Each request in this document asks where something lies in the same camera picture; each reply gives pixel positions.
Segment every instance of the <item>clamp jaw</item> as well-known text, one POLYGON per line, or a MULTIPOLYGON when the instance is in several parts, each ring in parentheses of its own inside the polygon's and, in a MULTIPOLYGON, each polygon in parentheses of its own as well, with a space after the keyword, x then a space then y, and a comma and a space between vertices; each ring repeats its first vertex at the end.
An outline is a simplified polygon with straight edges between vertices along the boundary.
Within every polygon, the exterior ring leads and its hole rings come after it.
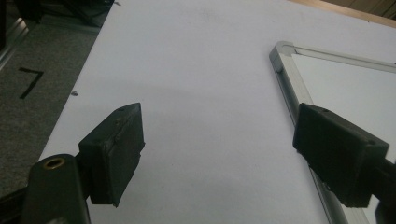
POLYGON ((380 200, 378 223, 396 223, 396 166, 387 161, 389 144, 314 105, 300 104, 293 146, 347 207, 380 200))
POLYGON ((0 223, 91 223, 86 199, 117 207, 144 145, 140 104, 118 108, 78 144, 76 157, 36 163, 28 186, 0 199, 0 223))

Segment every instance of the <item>table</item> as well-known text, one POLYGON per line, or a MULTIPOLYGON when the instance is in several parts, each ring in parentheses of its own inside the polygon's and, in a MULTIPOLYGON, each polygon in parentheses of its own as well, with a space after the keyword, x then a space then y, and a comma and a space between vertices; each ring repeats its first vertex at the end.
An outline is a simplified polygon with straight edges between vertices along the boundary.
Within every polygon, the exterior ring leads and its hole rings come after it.
POLYGON ((142 104, 146 146, 92 223, 328 223, 268 55, 289 40, 394 61, 396 30, 273 0, 120 0, 41 158, 142 104))

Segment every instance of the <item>aluminum frame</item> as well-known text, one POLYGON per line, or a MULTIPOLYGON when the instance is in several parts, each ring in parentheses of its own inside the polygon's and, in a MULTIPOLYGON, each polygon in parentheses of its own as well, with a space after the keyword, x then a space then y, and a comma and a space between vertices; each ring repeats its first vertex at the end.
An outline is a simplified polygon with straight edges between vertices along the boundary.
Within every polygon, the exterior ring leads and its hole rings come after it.
MULTIPOLYGON (((298 116, 298 105, 301 103, 313 105, 314 102, 292 58, 292 54, 396 73, 396 65, 392 63, 383 63, 334 51, 296 45, 286 41, 278 42, 270 53, 270 60, 294 125, 298 116)), ((341 205, 336 196, 328 190, 313 170, 311 170, 311 174, 330 223, 369 224, 361 208, 347 208, 341 205)))

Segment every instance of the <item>gray floor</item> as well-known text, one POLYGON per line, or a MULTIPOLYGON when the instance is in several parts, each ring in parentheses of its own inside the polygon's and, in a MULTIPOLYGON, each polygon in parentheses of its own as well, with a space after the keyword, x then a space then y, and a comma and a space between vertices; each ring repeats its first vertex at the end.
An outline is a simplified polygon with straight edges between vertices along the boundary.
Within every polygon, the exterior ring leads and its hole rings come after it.
POLYGON ((49 16, 32 27, 0 70, 0 197, 26 185, 98 31, 49 16), (24 99, 37 74, 21 68, 43 73, 24 99))

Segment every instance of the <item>black marker line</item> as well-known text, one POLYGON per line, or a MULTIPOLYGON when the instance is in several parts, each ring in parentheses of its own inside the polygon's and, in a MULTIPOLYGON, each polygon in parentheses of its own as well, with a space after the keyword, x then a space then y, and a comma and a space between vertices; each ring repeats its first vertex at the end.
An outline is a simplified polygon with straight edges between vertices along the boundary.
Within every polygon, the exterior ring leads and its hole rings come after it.
POLYGON ((23 99, 26 98, 26 96, 30 93, 30 91, 35 87, 35 84, 37 84, 38 80, 40 80, 40 78, 44 75, 44 72, 35 71, 35 70, 30 70, 30 69, 28 69, 28 68, 23 68, 23 67, 20 67, 19 70, 22 71, 22 72, 25 72, 25 73, 34 73, 34 74, 37 74, 37 76, 35 76, 35 80, 33 80, 33 81, 30 83, 30 85, 29 85, 29 87, 27 88, 27 90, 20 96, 20 99, 23 100, 23 99))

